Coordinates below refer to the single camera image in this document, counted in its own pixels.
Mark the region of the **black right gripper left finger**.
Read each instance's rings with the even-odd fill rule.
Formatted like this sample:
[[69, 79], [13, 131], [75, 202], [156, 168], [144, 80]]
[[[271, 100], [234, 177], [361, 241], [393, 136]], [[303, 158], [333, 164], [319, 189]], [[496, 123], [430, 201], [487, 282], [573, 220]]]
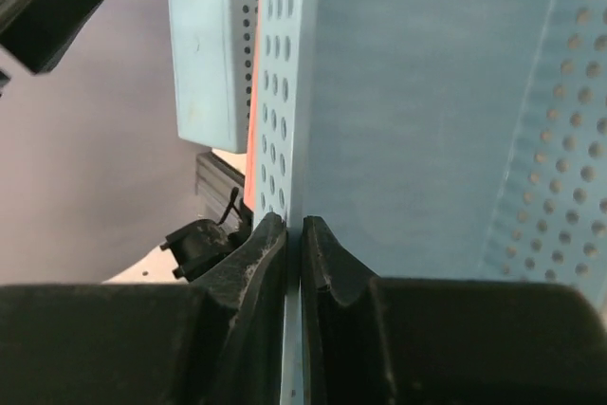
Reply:
[[280, 400], [287, 232], [267, 213], [248, 240], [194, 281], [204, 292], [189, 354], [192, 404]]

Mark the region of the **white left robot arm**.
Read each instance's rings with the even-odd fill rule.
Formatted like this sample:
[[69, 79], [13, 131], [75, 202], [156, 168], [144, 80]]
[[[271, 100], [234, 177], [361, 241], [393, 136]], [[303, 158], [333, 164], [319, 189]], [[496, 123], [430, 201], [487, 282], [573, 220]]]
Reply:
[[102, 2], [1, 0], [1, 47], [30, 74], [47, 74]]

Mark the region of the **pink plastic basket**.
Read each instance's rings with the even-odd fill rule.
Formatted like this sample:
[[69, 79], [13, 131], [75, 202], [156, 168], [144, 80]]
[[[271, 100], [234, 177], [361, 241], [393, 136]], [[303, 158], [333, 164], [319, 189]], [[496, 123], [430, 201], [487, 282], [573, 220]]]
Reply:
[[244, 203], [253, 212], [255, 209], [255, 153], [256, 153], [256, 114], [259, 74], [260, 19], [256, 17], [255, 42], [252, 60], [252, 85], [248, 122], [248, 149], [246, 160]]

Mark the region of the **light blue plastic basket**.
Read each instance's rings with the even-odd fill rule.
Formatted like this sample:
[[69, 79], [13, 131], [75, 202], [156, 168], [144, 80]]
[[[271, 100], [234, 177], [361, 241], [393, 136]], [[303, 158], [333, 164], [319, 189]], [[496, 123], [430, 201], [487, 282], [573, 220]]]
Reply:
[[179, 137], [243, 154], [258, 0], [168, 0], [168, 5]]

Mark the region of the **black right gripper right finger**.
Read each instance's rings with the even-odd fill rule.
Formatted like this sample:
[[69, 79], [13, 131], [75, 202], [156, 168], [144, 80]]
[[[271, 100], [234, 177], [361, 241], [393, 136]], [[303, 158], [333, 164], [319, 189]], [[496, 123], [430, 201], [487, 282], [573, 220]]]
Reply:
[[377, 275], [319, 216], [303, 221], [303, 385], [306, 404], [386, 404]]

